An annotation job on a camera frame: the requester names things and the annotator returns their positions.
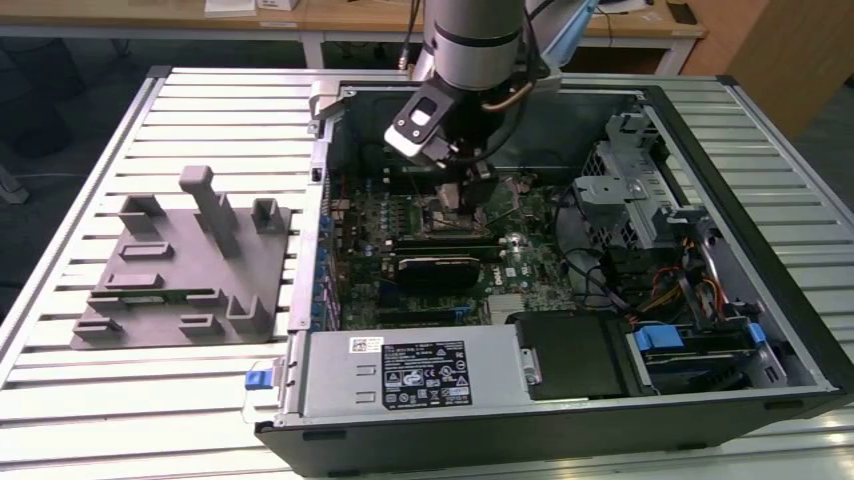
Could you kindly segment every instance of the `power supply label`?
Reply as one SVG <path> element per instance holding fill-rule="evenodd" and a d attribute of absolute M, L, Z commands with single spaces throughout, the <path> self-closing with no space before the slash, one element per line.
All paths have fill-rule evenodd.
<path fill-rule="evenodd" d="M 388 410 L 470 405 L 464 342 L 382 345 L 382 405 Z"/>

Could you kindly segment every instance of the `desk leg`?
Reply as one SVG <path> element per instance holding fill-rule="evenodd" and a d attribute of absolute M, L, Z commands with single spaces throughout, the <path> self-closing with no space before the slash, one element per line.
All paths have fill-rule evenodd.
<path fill-rule="evenodd" d="M 322 68 L 322 32 L 300 32 L 305 66 L 310 69 Z"/>
<path fill-rule="evenodd" d="M 17 183 L 11 174 L 0 165 L 0 198 L 11 204 L 19 204 L 29 198 L 29 192 Z"/>
<path fill-rule="evenodd" d="M 675 38 L 672 40 L 672 45 L 661 57 L 661 63 L 657 64 L 655 75 L 679 75 L 695 43 L 695 38 Z"/>

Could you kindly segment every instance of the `table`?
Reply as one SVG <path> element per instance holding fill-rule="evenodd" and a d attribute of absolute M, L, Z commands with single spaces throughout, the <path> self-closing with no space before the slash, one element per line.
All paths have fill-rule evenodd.
<path fill-rule="evenodd" d="M 122 229 L 114 214 L 125 196 L 152 193 L 164 207 L 189 208 L 177 177 L 184 165 L 204 160 L 234 207 L 262 192 L 298 208 L 305 192 L 294 179 L 308 174 L 314 147 L 325 151 L 306 132 L 310 84 L 370 79 L 405 80 L 381 70 L 278 69 L 173 69 L 145 80 L 0 327 L 3 480 L 298 480 L 242 416 L 242 374 L 286 351 L 286 312 L 277 314 L 274 341 L 264 345 L 73 351 L 67 342 Z M 740 89 L 713 77 L 563 77 L 564 86 L 591 83 L 661 87 L 836 339 L 854 352 L 854 218 Z M 673 177 L 693 201 L 684 173 Z M 292 228 L 304 228 L 301 221 L 296 215 Z M 301 233 L 292 235 L 282 307 L 298 275 Z M 261 391 L 254 406 L 269 413 L 276 404 L 274 392 Z M 851 430 L 849 409 L 840 409 L 769 425 L 717 448 L 393 478 L 604 480 L 619 472 L 632 480 L 843 479 L 854 462 Z"/>
<path fill-rule="evenodd" d="M 320 45 L 325 41 L 398 42 L 406 28 L 408 5 L 406 0 L 309 0 L 301 23 L 306 58 L 321 59 Z M 705 28 L 676 23 L 664 0 L 645 10 L 611 15 L 609 21 L 608 28 L 608 19 L 593 16 L 580 46 L 665 50 L 655 73 L 677 75 Z M 420 16 L 414 27 L 420 32 Z M 418 34 L 413 41 L 421 41 Z M 309 64 L 309 68 L 321 68 L 317 65 Z"/>
<path fill-rule="evenodd" d="M 292 40 L 302 44 L 308 68 L 324 66 L 326 41 L 400 42 L 406 0 L 301 0 L 290 11 L 258 10 L 254 17 L 204 18 L 204 0 L 3 0 L 0 35 L 176 40 Z M 413 41 L 420 42 L 420 20 Z M 596 16 L 584 47 L 663 49 L 656 73 L 676 75 L 700 25 L 673 21 L 664 0 L 627 15 Z"/>

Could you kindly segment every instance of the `electronic component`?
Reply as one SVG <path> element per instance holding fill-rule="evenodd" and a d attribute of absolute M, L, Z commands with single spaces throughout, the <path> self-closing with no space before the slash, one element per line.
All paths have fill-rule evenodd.
<path fill-rule="evenodd" d="M 406 258 L 397 263 L 394 281 L 417 291 L 465 290 L 480 276 L 480 262 L 470 257 Z"/>
<path fill-rule="evenodd" d="M 524 312 L 510 315 L 518 345 L 536 357 L 541 380 L 530 399 L 619 398 L 653 395 L 631 360 L 625 319 L 612 313 Z"/>
<path fill-rule="evenodd" d="M 525 310 L 521 295 L 517 293 L 489 295 L 486 298 L 486 306 L 489 308 L 489 322 L 492 325 L 502 325 L 506 323 L 506 317 Z"/>
<path fill-rule="evenodd" d="M 468 308 L 452 310 L 428 310 L 425 312 L 380 312 L 376 314 L 377 323 L 384 327 L 406 326 L 448 326 L 461 322 L 468 314 Z"/>

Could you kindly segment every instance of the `slotted aluminum surface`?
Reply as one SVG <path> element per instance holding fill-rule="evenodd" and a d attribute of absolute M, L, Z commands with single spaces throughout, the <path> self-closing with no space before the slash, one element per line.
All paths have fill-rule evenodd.
<path fill-rule="evenodd" d="M 65 221 L 0 334 L 0 476 L 45 478 L 297 478 L 242 421 L 242 373 L 284 353 L 278 343 L 124 351 L 69 351 L 70 328 L 99 276 L 121 223 L 124 195 L 154 193 L 190 207 L 177 174 L 210 165 L 233 206 L 262 194 L 298 210 L 312 152 L 313 80 L 388 72 L 174 69 L 150 81 L 98 163 L 91 201 Z M 667 92 L 749 215 L 847 350 L 854 348 L 854 229 L 847 211 L 791 147 L 711 78 L 568 76 L 564 85 L 656 83 Z M 696 199 L 684 174 L 675 176 Z M 293 219 L 292 236 L 300 222 Z M 286 309 L 298 242 L 290 241 L 280 305 Z M 282 326 L 286 312 L 277 318 Z M 256 405 L 270 411 L 272 395 Z M 494 465 L 394 478 L 851 478 L 854 413 L 771 425 L 719 448 Z"/>

